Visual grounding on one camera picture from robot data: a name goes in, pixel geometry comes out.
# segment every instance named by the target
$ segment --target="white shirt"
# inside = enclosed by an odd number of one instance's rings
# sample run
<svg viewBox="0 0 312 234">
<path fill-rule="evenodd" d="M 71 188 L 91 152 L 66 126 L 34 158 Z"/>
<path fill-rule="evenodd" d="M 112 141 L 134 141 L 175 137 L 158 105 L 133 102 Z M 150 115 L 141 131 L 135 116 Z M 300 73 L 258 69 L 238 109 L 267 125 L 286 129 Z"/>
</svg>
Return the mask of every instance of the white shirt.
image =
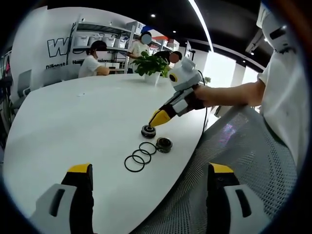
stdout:
<svg viewBox="0 0 312 234">
<path fill-rule="evenodd" d="M 132 45 L 129 48 L 128 52 L 132 53 L 134 56 L 140 56 L 143 51 L 148 52 L 148 50 L 148 45 L 142 44 L 140 41 L 134 41 L 132 42 Z M 134 58 L 129 59 L 129 68 L 133 69 L 133 71 L 137 69 L 137 66 L 132 63 L 134 60 Z"/>
<path fill-rule="evenodd" d="M 101 64 L 92 56 L 88 55 L 79 70 L 78 77 L 92 77 L 97 75 L 96 69 L 100 67 Z"/>
<path fill-rule="evenodd" d="M 289 148 L 298 171 L 309 142 L 309 97 L 304 70 L 293 51 L 274 53 L 262 74 L 266 88 L 261 114 Z"/>
</svg>

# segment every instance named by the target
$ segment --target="white table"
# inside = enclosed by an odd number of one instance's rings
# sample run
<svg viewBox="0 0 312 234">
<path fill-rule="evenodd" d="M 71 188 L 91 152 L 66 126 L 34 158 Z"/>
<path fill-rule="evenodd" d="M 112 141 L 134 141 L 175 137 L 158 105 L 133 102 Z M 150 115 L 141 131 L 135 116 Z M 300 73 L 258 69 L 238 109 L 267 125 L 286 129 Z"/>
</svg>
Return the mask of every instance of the white table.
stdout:
<svg viewBox="0 0 312 234">
<path fill-rule="evenodd" d="M 172 150 L 152 156 L 139 173 L 125 169 L 126 156 L 146 141 L 141 127 L 173 93 L 168 79 L 154 87 L 138 75 L 80 78 L 31 92 L 14 119 L 4 156 L 4 181 L 18 208 L 29 217 L 36 200 L 61 183 L 71 166 L 90 162 L 94 231 L 132 231 L 172 188 L 201 136 L 204 110 L 175 117 L 150 140 L 168 137 Z"/>
</svg>

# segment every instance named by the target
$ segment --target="white pillar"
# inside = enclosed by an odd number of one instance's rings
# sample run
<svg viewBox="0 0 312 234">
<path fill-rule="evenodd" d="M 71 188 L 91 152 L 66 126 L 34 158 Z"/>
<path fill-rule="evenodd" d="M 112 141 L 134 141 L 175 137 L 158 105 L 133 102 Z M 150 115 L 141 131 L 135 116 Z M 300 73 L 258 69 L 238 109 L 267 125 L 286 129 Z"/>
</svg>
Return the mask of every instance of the white pillar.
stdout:
<svg viewBox="0 0 312 234">
<path fill-rule="evenodd" d="M 239 86 L 243 82 L 246 66 L 242 66 L 238 63 L 235 65 L 234 74 L 231 82 L 231 87 Z"/>
</svg>

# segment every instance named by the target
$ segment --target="white flower pot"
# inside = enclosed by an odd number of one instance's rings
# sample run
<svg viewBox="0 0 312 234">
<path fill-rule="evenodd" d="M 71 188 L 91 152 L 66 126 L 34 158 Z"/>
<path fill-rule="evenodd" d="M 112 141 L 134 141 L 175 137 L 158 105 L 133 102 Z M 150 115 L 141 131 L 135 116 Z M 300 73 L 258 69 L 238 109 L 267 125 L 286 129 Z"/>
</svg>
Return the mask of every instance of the white flower pot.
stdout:
<svg viewBox="0 0 312 234">
<path fill-rule="evenodd" d="M 155 72 L 150 76 L 148 74 L 144 75 L 145 82 L 152 85 L 157 85 L 159 80 L 160 72 Z"/>
</svg>

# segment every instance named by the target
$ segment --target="person's arm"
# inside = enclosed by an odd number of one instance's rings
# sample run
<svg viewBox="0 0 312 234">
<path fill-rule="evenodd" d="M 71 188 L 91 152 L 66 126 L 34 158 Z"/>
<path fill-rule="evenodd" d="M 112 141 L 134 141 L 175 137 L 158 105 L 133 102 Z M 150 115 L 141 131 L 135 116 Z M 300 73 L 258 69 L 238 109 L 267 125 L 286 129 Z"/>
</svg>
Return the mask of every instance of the person's arm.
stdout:
<svg viewBox="0 0 312 234">
<path fill-rule="evenodd" d="M 96 69 L 98 76 L 107 76 L 109 74 L 109 68 L 100 66 Z"/>
<path fill-rule="evenodd" d="M 134 51 L 134 49 L 135 49 L 135 45 L 136 45 L 136 42 L 135 42 L 135 41 L 132 42 L 132 45 L 131 45 L 131 47 L 129 48 L 129 50 L 128 50 L 128 52 L 127 52 L 127 56 L 129 56 L 129 57 L 131 57 L 131 58 L 133 58 L 133 59 L 137 59 L 137 58 L 138 58 L 137 56 L 135 56 L 135 55 L 133 54 L 133 51 Z"/>
<path fill-rule="evenodd" d="M 195 89 L 195 95 L 198 99 L 204 101 L 206 107 L 243 104 L 258 106 L 261 105 L 264 90 L 264 82 L 258 80 L 255 83 L 242 84 L 231 88 L 199 86 Z"/>
<path fill-rule="evenodd" d="M 97 72 L 97 76 L 107 76 L 109 74 L 109 69 L 102 66 L 95 58 L 88 57 L 85 62 L 90 71 Z"/>
</svg>

